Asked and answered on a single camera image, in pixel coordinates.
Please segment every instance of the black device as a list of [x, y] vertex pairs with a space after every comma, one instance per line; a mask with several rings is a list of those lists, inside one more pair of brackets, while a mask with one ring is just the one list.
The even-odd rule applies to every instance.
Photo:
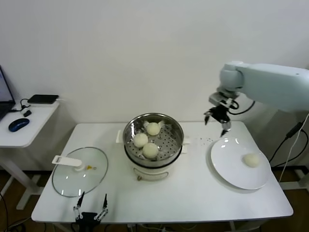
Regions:
[[28, 103], [32, 103], [32, 104], [53, 104], [58, 97], [59, 97], [59, 95], [35, 94], [28, 100]]
[[13, 108], [15, 100], [0, 66], [0, 120]]
[[19, 129], [22, 129], [23, 127], [25, 127], [26, 125], [28, 125], [30, 122], [29, 119], [27, 118], [19, 118], [13, 122], [10, 123], [9, 125], [9, 131], [10, 132], [16, 132]]

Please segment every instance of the white cable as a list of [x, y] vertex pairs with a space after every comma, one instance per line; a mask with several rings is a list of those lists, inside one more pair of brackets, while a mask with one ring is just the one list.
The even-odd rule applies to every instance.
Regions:
[[191, 227], [191, 228], [185, 228], [183, 227], [182, 225], [179, 225], [181, 228], [183, 228], [184, 230], [187, 230], [187, 231], [190, 231], [190, 230], [193, 230], [197, 225]]
[[305, 119], [305, 121], [304, 121], [303, 125], [301, 126], [301, 128], [299, 129], [299, 131], [298, 131], [298, 133], [297, 133], [297, 137], [296, 137], [296, 139], [295, 139], [295, 141], [294, 141], [293, 145], [291, 146], [291, 149], [290, 149], [290, 151], [289, 151], [288, 158], [286, 159], [285, 165], [284, 165], [284, 167], [283, 167], [283, 170], [282, 170], [282, 173], [281, 173], [281, 176], [280, 176], [279, 182], [281, 182], [281, 179], [282, 179], [282, 176], [283, 176], [284, 170], [285, 170], [285, 168], [286, 168], [286, 165], [288, 164], [288, 161], [289, 161], [289, 158], [290, 158], [290, 156], [291, 156], [291, 153], [292, 153], [293, 147], [295, 146], [295, 144], [296, 144], [296, 142], [297, 142], [297, 140], [298, 140], [298, 138], [299, 138], [300, 131], [303, 129], [303, 127], [304, 127], [304, 125], [305, 125], [305, 123], [306, 123], [306, 121], [307, 121], [308, 117], [309, 117], [309, 113], [307, 114], [306, 119]]
[[163, 229], [158, 229], [158, 228], [155, 228], [155, 227], [147, 227], [147, 226], [144, 226], [143, 224], [140, 224], [140, 226], [146, 228], [146, 229], [151, 229], [151, 230], [158, 230], [158, 231], [166, 231], [166, 232], [175, 232], [175, 231], [167, 231], [165, 230], [164, 228]]

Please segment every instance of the steamed bun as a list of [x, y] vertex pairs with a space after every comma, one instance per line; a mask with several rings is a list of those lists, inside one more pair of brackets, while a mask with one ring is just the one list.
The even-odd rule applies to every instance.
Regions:
[[135, 147], [141, 148], [146, 143], [148, 143], [148, 137], [144, 133], [138, 133], [133, 138], [133, 144], [134, 144]]
[[161, 127], [156, 122], [151, 122], [146, 127], [147, 133], [151, 136], [155, 136], [160, 133]]
[[148, 159], [153, 159], [157, 156], [159, 152], [158, 146], [153, 143], [147, 143], [143, 147], [143, 155]]
[[260, 158], [255, 153], [249, 153], [247, 155], [244, 155], [243, 161], [247, 166], [251, 168], [256, 168], [260, 164]]

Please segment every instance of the floor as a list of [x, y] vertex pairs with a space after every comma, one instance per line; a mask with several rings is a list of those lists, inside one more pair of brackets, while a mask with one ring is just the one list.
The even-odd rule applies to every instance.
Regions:
[[[280, 172], [275, 172], [275, 176], [278, 178]], [[6, 181], [9, 179], [9, 175], [4, 171], [0, 172], [0, 189], [3, 188]], [[48, 180], [49, 175], [42, 175], [39, 180], [39, 185], [44, 186]], [[287, 171], [283, 176], [283, 181], [295, 181], [297, 176], [292, 171]], [[39, 196], [32, 196], [24, 210], [16, 210], [16, 205], [24, 192], [24, 187], [19, 184], [16, 180], [13, 181], [10, 188], [4, 195], [8, 211], [9, 211], [9, 224], [23, 218], [28, 218], [31, 216], [31, 212], [39, 199]], [[289, 199], [293, 209], [294, 215], [287, 218], [272, 219], [265, 223], [262, 228], [255, 230], [254, 232], [273, 232], [273, 231], [285, 231], [285, 232], [305, 232], [309, 231], [309, 194], [305, 190], [289, 190], [285, 192], [287, 198]], [[54, 230], [53, 225], [43, 223], [36, 223], [29, 219], [24, 223], [28, 232], [61, 232], [61, 230]], [[6, 226], [6, 215], [5, 208], [2, 200], [0, 201], [0, 232], [5, 229]], [[149, 227], [159, 228], [160, 225], [148, 225]], [[227, 222], [217, 222], [217, 223], [199, 223], [195, 224], [169, 224], [165, 225], [168, 231], [187, 231], [187, 232], [227, 232], [230, 230], [229, 224]], [[96, 227], [96, 232], [127, 232], [126, 225], [100, 225]], [[138, 232], [156, 232], [158, 230], [146, 229], [138, 226]]]

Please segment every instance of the lid handle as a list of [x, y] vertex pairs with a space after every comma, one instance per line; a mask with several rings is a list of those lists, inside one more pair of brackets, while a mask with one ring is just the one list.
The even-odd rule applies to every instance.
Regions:
[[64, 156], [55, 156], [52, 163], [72, 167], [80, 167], [83, 165], [83, 162], [80, 159], [73, 159]]

